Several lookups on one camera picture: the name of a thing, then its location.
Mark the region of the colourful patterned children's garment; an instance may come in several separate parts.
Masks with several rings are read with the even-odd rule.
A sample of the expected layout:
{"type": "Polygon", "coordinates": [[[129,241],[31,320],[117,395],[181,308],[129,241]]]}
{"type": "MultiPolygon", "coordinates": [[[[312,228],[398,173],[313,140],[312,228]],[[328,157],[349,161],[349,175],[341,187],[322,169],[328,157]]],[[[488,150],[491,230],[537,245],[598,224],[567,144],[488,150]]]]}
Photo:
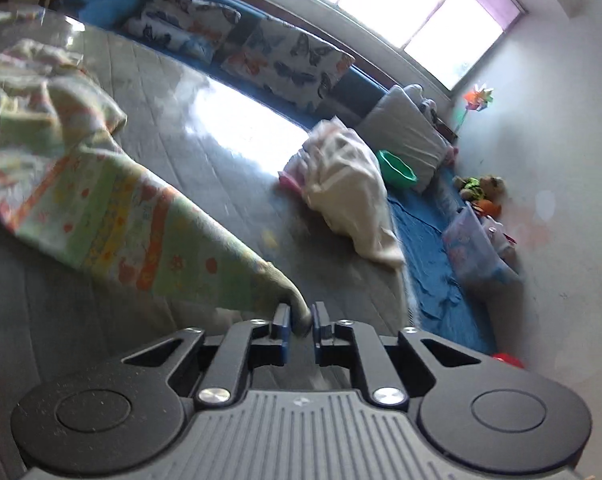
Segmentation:
{"type": "Polygon", "coordinates": [[[128,118],[80,54],[24,39],[0,52],[0,221],[111,285],[187,307],[312,315],[287,276],[126,154],[128,118]]]}

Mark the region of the pile of cream pink clothes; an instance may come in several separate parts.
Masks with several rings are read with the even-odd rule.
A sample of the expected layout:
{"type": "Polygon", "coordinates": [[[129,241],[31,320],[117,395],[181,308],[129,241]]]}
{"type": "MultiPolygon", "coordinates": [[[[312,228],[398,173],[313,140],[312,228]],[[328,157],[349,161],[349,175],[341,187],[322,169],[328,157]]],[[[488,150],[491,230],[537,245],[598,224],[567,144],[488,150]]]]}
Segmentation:
{"type": "Polygon", "coordinates": [[[379,162],[339,118],[318,122],[278,177],[334,233],[350,237],[361,257],[392,269],[404,266],[379,162]]]}

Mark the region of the blue fuzzy blanket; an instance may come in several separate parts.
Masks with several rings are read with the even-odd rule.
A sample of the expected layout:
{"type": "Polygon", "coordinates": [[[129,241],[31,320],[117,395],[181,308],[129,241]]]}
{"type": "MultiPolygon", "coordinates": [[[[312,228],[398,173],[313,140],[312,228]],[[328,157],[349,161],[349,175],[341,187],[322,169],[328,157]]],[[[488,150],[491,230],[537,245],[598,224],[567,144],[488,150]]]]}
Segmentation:
{"type": "Polygon", "coordinates": [[[408,312],[417,327],[474,351],[493,354],[497,344],[482,302],[464,292],[453,271],[442,235],[464,206],[453,171],[437,170],[426,191],[388,192],[395,233],[401,242],[408,312]]]}

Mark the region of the red plastic object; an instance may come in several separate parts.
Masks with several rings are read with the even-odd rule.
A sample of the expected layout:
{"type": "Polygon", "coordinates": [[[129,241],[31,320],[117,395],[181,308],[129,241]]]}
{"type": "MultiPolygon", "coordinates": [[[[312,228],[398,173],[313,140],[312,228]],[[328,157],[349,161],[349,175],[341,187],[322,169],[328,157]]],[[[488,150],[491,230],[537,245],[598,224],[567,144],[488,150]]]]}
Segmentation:
{"type": "Polygon", "coordinates": [[[494,353],[492,358],[499,362],[507,363],[511,366],[521,368],[522,370],[525,369],[524,364],[518,358],[516,358],[515,356],[510,356],[510,354],[508,354],[508,353],[505,353],[505,352],[494,353]]]}

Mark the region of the clear plastic storage bin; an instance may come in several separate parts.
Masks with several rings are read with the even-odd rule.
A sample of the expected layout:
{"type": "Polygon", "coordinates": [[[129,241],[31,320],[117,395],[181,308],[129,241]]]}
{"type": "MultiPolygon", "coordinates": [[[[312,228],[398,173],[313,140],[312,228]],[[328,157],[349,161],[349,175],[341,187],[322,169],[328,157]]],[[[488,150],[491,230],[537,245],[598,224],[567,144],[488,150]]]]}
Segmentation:
{"type": "Polygon", "coordinates": [[[470,203],[458,210],[442,240],[459,284],[475,294],[486,295],[521,281],[514,268],[514,237],[492,217],[479,217],[470,203]]]}

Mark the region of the green plastic basin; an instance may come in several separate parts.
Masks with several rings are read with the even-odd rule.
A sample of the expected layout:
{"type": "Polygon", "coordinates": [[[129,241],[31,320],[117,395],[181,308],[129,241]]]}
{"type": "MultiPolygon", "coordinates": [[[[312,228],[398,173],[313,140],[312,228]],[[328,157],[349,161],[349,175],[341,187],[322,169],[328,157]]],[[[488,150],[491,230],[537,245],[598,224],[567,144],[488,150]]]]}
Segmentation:
{"type": "Polygon", "coordinates": [[[380,174],[386,185],[399,190],[413,188],[418,183],[418,178],[411,167],[405,164],[400,157],[389,151],[381,150],[376,153],[379,162],[380,174]]]}

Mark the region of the teddy bear plush toy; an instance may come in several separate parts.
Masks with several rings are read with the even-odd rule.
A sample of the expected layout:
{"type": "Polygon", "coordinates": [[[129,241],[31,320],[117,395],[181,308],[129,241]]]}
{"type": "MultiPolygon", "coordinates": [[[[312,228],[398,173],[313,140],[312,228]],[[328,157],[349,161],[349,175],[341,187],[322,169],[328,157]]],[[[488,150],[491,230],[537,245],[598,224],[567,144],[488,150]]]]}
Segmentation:
{"type": "Polygon", "coordinates": [[[468,202],[479,216],[498,218],[502,206],[498,200],[505,192],[505,182],[501,177],[483,176],[479,178],[453,177],[453,185],[460,198],[468,202]]]}

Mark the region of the grey plain cushion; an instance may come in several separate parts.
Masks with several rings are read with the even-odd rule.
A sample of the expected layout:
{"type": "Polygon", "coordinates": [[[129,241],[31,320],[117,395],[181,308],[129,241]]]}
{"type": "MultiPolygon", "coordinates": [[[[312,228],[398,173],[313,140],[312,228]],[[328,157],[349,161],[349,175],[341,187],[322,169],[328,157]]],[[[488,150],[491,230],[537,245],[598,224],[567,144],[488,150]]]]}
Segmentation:
{"type": "Polygon", "coordinates": [[[355,127],[374,152],[389,151],[412,168],[419,194],[452,148],[433,125],[431,113],[436,110],[437,103],[425,98],[420,84],[393,86],[355,127]]]}

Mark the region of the right butterfly print cushion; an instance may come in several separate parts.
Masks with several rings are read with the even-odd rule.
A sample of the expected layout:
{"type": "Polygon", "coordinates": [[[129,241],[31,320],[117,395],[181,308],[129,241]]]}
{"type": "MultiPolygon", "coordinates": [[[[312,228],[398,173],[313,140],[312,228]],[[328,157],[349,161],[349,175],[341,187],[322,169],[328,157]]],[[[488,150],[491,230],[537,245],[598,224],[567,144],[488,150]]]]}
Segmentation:
{"type": "Polygon", "coordinates": [[[313,113],[354,63],[351,54],[277,18],[263,18],[222,70],[313,113]]]}

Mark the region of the butterfly print cushion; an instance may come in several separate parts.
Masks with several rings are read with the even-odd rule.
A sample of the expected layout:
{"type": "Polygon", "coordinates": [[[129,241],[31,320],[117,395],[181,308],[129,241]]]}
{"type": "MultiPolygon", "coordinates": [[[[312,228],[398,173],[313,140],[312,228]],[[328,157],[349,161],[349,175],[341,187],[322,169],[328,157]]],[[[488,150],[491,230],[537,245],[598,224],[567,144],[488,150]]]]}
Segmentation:
{"type": "Polygon", "coordinates": [[[313,113],[354,63],[351,54],[277,18],[263,18],[222,70],[313,113]]]}
{"type": "Polygon", "coordinates": [[[241,14],[208,0],[150,0],[124,30],[152,46],[210,64],[241,14]]]}

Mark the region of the colourful pinwheel toy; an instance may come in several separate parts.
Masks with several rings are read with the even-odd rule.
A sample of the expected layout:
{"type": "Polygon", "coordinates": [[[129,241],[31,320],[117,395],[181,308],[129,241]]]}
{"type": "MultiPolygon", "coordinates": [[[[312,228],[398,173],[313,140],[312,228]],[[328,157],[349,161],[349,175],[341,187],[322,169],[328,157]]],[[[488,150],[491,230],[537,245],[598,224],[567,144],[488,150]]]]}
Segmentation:
{"type": "Polygon", "coordinates": [[[486,84],[475,84],[467,91],[462,98],[465,102],[465,108],[460,116],[459,122],[455,129],[458,132],[470,112],[481,112],[485,110],[493,102],[493,89],[488,88],[486,84]]]}

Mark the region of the left butterfly print cushion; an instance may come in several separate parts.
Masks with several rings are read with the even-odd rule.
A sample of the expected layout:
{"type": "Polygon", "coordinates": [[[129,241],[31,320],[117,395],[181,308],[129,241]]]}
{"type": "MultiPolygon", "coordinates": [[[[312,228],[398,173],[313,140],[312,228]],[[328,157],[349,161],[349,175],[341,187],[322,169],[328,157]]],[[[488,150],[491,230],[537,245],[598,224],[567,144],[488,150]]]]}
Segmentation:
{"type": "Polygon", "coordinates": [[[210,64],[241,14],[208,0],[150,0],[124,30],[152,46],[210,64]]]}

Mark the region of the window with frame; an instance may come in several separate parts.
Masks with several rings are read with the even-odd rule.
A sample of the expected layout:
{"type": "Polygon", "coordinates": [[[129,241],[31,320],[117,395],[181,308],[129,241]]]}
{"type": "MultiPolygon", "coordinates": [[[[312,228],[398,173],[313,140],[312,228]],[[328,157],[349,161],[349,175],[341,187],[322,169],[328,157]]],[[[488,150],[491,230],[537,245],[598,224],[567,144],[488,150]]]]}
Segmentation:
{"type": "Polygon", "coordinates": [[[360,30],[454,92],[524,10],[516,0],[266,0],[342,36],[360,30]]]}

